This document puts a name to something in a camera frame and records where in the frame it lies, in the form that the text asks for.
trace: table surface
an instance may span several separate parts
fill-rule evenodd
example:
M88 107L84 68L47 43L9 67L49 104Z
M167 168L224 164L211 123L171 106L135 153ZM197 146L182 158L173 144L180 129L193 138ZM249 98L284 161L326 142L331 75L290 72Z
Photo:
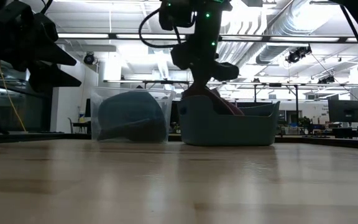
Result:
M2 223L358 223L358 149L0 144Z
M88 126L91 126L91 123L89 122L73 123L73 127L88 127Z

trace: ceiling pipe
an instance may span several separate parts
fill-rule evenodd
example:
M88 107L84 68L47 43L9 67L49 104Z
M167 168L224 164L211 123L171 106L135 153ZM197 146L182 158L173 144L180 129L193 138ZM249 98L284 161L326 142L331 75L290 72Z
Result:
M159 59L157 61L157 66L158 66L158 70L160 72L161 79L162 80L170 79L167 60L164 57L162 57L164 55L164 52L158 51L158 50L153 50L153 51L154 51L154 54L161 55L161 56L159 56Z
M142 13L143 13L144 18L146 18L147 17L147 11L146 11L146 6L145 6L144 2L140 3L140 8L142 9ZM152 32L152 27L150 26L150 21L149 20L146 21L146 25L147 25L147 28L149 28L149 32Z
M321 12L318 16L312 18L310 15L314 12L316 5L310 5L311 0L294 0L281 14L277 20L267 28L266 35L310 35L316 29L324 25L332 13ZM256 43L247 51L242 59L236 65L242 67L248 61L255 60L258 64L269 64L273 60L286 52L289 46L267 46L263 43Z
M230 18L238 15L240 13L248 13L249 8L247 5L245 5L241 0L232 0L231 4L233 5L233 10L231 12L227 12L226 16L230 16ZM227 32L227 34L248 34L248 31L251 29L251 26L253 23L258 23L258 19L256 18L256 21L250 21L247 17L241 16L241 20L234 19L230 22L230 27ZM222 47L219 48L219 62L229 62L234 64L235 62L231 59L233 58L234 54L237 52L240 52L239 49L243 49L246 43L239 42L239 43L227 43L223 42L220 44Z
M294 2L294 0L290 0L287 5L284 6L284 8L275 16L271 21L267 24L267 29L271 28L271 26L274 24L275 21L288 9L288 7L291 6L291 4Z
M265 13L261 13L258 17L257 22L253 22L249 29L247 30L246 34L254 34L260 35L267 27L267 15ZM248 51L251 47L251 43L241 43L242 45L237 48L237 50L233 53L233 57L231 58L231 63L236 64L238 61L241 60L241 57Z

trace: window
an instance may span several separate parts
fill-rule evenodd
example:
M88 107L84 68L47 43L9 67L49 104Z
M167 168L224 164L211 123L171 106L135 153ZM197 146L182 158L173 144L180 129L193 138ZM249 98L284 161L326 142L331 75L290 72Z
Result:
M43 119L47 100L9 91L12 103L28 131L48 131L48 121ZM9 101L5 89L0 88L0 125L8 131L23 131L19 118Z
M27 131L49 131L52 93L34 92L28 83L28 74L18 72L9 63L0 62L12 103ZM0 126L6 131L23 131L11 105L2 78L0 78Z

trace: ventilation duct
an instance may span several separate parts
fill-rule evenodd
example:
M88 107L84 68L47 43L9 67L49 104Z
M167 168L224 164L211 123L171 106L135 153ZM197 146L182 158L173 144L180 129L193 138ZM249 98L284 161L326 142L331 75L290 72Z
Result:
M333 15L333 7L310 4L311 0L294 0L283 14L266 31L265 35L310 35L324 25ZM269 64L286 52L290 46L272 46L255 43L237 63L242 67L245 63Z
M232 0L230 28L226 34L257 34L261 35L267 27L266 11L261 7L248 7L241 0ZM247 52L251 43L222 42L219 45L219 62L236 64Z
M161 79L168 80L169 79L169 69L167 59L164 57L164 51L162 50L154 50L153 53L158 55L158 70L160 71Z

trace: ceiling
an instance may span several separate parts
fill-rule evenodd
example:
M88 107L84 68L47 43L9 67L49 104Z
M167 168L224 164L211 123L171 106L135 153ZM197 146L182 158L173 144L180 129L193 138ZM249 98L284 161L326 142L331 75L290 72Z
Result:
M22 0L29 4L33 11L39 12L43 8L41 0ZM221 27L222 34L263 34L267 24L290 2L290 0L266 0L276 2L274 7L265 7L255 11L247 7L241 0L232 0L233 13L225 13ZM47 12L59 32L114 32L137 33L139 24L147 14L160 6L159 0L55 0ZM306 21L313 21L326 17L321 26L316 27L310 35L353 36L349 24L346 22L338 6L320 6L318 11L302 10L300 16L308 16ZM307 22L300 26L309 26ZM158 23L158 17L149 20L142 32L153 34L166 34ZM190 34L193 29L179 28L181 34ZM163 59L156 54L150 54L149 49L139 40L59 40L67 49L79 57L85 52L98 49L95 55L100 60L108 57L110 49L117 48L122 58L122 74L127 79L146 79L153 71L161 71L161 63L167 66L170 73L178 68L172 64L169 54ZM255 58L245 60L251 55L251 43L222 43L218 45L220 58L234 63L241 69L242 81L250 82L255 77L262 77L265 82L311 82L316 83L319 77L326 75L326 70L334 70L338 79L346 82L350 69L358 65L358 45L356 44L311 44L313 55L307 56L301 62L288 66L285 62L286 52L274 58L268 65L256 65Z

